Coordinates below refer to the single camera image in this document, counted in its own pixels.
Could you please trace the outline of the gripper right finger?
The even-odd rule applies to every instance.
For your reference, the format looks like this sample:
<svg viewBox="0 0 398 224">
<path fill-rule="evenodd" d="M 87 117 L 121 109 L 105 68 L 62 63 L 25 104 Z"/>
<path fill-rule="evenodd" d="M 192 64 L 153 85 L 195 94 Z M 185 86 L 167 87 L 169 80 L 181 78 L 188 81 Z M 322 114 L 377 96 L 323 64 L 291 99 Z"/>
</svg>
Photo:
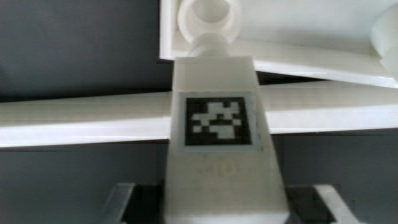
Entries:
<svg viewBox="0 0 398 224">
<path fill-rule="evenodd" d="M 286 187 L 290 217 L 286 224 L 364 224 L 332 185 Z"/>
</svg>

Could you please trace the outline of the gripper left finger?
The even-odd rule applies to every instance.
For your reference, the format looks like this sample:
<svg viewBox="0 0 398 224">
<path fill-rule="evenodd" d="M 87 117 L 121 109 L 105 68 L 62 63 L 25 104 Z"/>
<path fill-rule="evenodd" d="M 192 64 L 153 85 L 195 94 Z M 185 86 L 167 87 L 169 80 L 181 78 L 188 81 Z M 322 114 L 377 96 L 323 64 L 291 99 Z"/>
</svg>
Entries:
<svg viewBox="0 0 398 224">
<path fill-rule="evenodd" d="M 163 224 L 163 185 L 117 183 L 96 224 Z"/>
</svg>

